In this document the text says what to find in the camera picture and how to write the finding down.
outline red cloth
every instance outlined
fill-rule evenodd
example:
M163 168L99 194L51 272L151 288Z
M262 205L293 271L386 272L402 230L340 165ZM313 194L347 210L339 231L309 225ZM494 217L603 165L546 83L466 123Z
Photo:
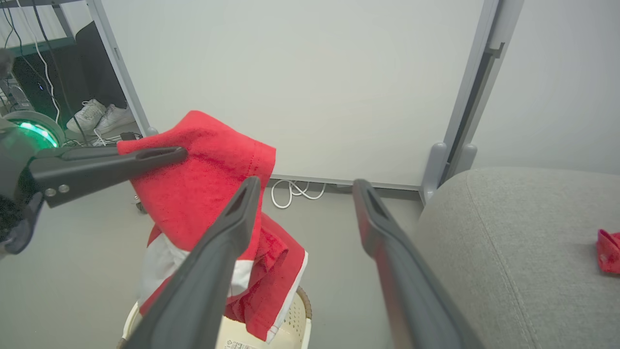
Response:
M144 148L185 147L183 162L131 181L155 226L144 258L138 303L146 313L241 183L258 176L261 198L248 249L237 259L226 316L270 341L284 320L308 254L261 213L262 193L275 164L275 149L198 111L172 130L119 142L121 154Z
M601 270L620 274L620 232L609 234L603 229L599 230L596 251Z

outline gray floor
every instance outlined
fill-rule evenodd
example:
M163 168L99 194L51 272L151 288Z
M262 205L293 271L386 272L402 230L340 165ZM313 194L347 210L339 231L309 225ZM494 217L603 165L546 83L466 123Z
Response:
M417 195L383 194L413 232L422 211ZM153 224L132 196L124 183L42 212L28 249L0 263L0 348L115 348ZM286 201L287 189L277 189L278 198ZM309 253L301 285L313 310L310 347L385 348L378 276L361 249L351 195L295 197L285 210L266 195L263 210Z

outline sneaker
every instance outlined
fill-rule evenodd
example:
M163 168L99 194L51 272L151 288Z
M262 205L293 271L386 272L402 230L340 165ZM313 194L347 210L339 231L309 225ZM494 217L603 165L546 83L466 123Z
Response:
M84 107L76 113L75 119L71 118L71 120L67 122L67 129L76 133L79 133L76 119L84 132L92 131L105 113L105 106L99 103L96 99L84 101L82 102L82 105Z
M105 110L105 114L101 118L101 121L99 121L99 124L95 128L99 134L106 134L117 127L130 124L134 121L135 119L133 118L131 109L118 108L114 104L110 104L108 109Z

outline whiteboard frame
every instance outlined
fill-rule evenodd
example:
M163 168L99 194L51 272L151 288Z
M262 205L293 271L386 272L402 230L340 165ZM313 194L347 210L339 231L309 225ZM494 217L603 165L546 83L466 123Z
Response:
M474 110L471 112L471 119L469 120L463 133L463 138L459 142L462 146L460 149L456 150L453 161L448 164L448 175L445 180L450 179L450 177L457 175L459 172L469 170L471 163L473 163L473 157L475 157L476 153L474 152L472 157L468 155L467 152L463 152L463 150L471 146L474 148L476 147L475 145L471 145L471 142L474 138L476 128L480 123L482 113L484 112L484 107L489 101L491 91L493 90L493 86L497 80L497 75L500 72L503 60L506 57L506 54L508 54L510 40L512 39L512 34L515 31L516 23L519 19L519 15L521 14L524 1L525 0L502 0L502 6L497 11L497 20L495 21L493 32L490 35L489 47L493 50L501 50L500 56L492 62L488 78L480 87L479 101L474 106Z
M484 3L482 5L480 18L476 27L476 33L474 34L474 41L469 52L469 57L467 59L466 68L463 73L463 78L461 80L461 85L459 87L459 91L454 102L452 115L450 117L448 128L446 129L446 133L444 136L443 143L445 143L448 148L451 148L453 146L456 139L456 135L461 124L461 119L463 118L463 113L467 104L467 100L469 98L469 95L471 94L472 86L474 84L474 79L476 77L482 55L485 48L487 47L487 42L489 41L488 39L490 37L491 30L494 24L494 19L496 17L499 2L500 0L484 0ZM127 70L125 62L123 61L122 54L112 32L112 27L110 26L110 22L105 14L102 0L86 0L86 3L89 6L91 17L95 21L97 29L99 30L99 34L104 43L105 51L107 52L108 57L112 62L114 72L117 74L119 83L123 89L123 92L125 93L130 109L133 111L140 131L147 136L157 134L157 130L149 125L148 118L146 117L144 109L140 104L140 99L138 98L138 94L133 86L133 83L131 82L129 71ZM442 159L442 162L445 164L444 168L445 166L447 166L447 160L448 154L445 154L444 159ZM353 184L353 181L349 180L340 180L333 178L313 178L305 176L287 176L277 173L272 174L272 178L288 179L293 181L310 181L328 184ZM401 184L372 183L372 185L376 188L402 189L409 191L419 191L421 189L420 186Z

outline white wall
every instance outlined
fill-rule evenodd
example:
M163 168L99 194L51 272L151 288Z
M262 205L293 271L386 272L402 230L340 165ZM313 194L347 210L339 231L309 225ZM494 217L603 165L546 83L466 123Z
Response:
M620 175L620 1L526 0L473 167Z
M67 22L69 23L69 27L73 33L73 36L77 34L77 32L85 27L88 23L92 22L91 14L88 11L88 7L86 6L85 1L76 1L70 2L68 4L62 4L61 8L64 11L64 16L67 18ZM31 34L26 26L26 21L24 20L24 15L19 8L10 8L5 9L7 16L9 16L9 11L13 15L13 22L15 24L15 28L17 29L17 33L22 39L22 45L27 45L29 43L33 43L31 39ZM35 17L35 12L32 9L32 6L24 7L24 11L28 18L28 23L30 27L34 31L37 41L43 41L43 34L41 34L41 30L39 29L37 18ZM51 6L37 6L37 11L39 12L39 16L41 17L41 23L43 24L43 28L45 29L45 34L47 35L48 40L53 39L61 39L66 37L64 34L62 26L60 26L60 22L56 17L54 9ZM11 32L11 27L7 23L4 18L4 14L0 13L0 40L2 40L2 45L4 45L4 41L6 40L7 35ZM11 34L9 41L7 43L7 47L18 47L19 39L16 34Z

